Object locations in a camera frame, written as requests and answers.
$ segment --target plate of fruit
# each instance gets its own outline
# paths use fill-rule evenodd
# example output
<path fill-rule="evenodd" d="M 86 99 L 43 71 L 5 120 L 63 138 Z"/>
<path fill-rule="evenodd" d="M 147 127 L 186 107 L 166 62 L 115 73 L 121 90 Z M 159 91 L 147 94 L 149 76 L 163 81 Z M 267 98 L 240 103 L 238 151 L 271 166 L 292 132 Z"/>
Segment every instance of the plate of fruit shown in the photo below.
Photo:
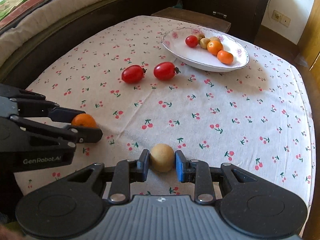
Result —
<path fill-rule="evenodd" d="M 180 27 L 162 35 L 164 47 L 192 67 L 228 72 L 245 67 L 249 54 L 225 33 L 206 27 Z"/>

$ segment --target white tablecloth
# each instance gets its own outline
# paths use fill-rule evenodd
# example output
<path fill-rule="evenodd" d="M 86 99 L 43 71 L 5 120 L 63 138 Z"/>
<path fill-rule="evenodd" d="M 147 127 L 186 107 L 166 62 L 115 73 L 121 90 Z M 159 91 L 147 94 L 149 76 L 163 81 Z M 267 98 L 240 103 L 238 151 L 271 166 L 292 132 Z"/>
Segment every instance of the white tablecloth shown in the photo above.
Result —
<path fill-rule="evenodd" d="M 29 90 L 60 106 L 91 114 L 103 131 L 96 144 L 78 144 L 69 166 L 15 174 L 24 194 L 91 163 L 114 166 L 138 158 L 156 143 L 181 149 L 187 159 L 219 167 L 231 162 L 298 194 L 310 206 L 316 149 L 311 108 L 297 69 L 237 39 L 249 52 L 241 70 L 210 73 L 176 60 L 161 44 L 162 33 L 194 26 L 139 16 L 107 28 L 47 68 Z M 153 68 L 172 61 L 181 73 L 161 82 Z M 124 68 L 147 69 L 139 84 L 121 81 Z M 52 124 L 48 118 L 38 119 Z M 175 171 L 149 171 L 132 194 L 193 195 Z"/>

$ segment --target white wall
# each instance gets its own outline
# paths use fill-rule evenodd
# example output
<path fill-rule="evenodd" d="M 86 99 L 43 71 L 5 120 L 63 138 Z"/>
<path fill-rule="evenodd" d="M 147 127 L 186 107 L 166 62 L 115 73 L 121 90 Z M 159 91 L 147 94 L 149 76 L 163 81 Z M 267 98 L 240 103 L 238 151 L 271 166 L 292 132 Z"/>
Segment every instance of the white wall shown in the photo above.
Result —
<path fill-rule="evenodd" d="M 306 26 L 313 1 L 314 0 L 270 0 L 262 20 L 262 25 L 297 44 Z M 271 18 L 273 10 L 277 10 L 291 19 L 288 28 Z"/>

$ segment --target metal handle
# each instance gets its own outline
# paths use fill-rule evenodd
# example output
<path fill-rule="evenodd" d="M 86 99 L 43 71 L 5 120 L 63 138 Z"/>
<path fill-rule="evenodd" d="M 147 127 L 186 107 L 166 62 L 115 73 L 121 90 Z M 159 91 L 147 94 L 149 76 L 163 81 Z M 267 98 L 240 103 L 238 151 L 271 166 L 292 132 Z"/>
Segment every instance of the metal handle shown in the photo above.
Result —
<path fill-rule="evenodd" d="M 227 18 L 227 15 L 226 15 L 226 14 L 223 14 L 223 13 L 219 13 L 219 12 L 215 12 L 215 11 L 213 11 L 213 12 L 212 12 L 212 14 L 213 14 L 213 15 L 218 14 L 218 15 L 223 16 L 223 18 L 225 18 L 225 19 Z"/>

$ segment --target black circular joint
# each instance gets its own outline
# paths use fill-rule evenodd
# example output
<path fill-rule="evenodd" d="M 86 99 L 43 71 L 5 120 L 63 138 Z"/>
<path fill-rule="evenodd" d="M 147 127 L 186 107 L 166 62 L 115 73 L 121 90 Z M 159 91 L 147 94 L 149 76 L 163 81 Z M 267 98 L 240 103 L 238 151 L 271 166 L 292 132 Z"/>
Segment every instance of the black circular joint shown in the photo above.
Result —
<path fill-rule="evenodd" d="M 10 130 L 7 126 L 0 124 L 0 140 L 5 140 L 10 136 Z"/>
<path fill-rule="evenodd" d="M 24 196 L 16 207 L 23 230 L 40 239 L 66 239 L 93 228 L 102 199 L 83 183 L 59 181 Z"/>
<path fill-rule="evenodd" d="M 294 193 L 270 182 L 239 184 L 221 201 L 220 214 L 251 237 L 281 239 L 300 232 L 307 207 Z"/>

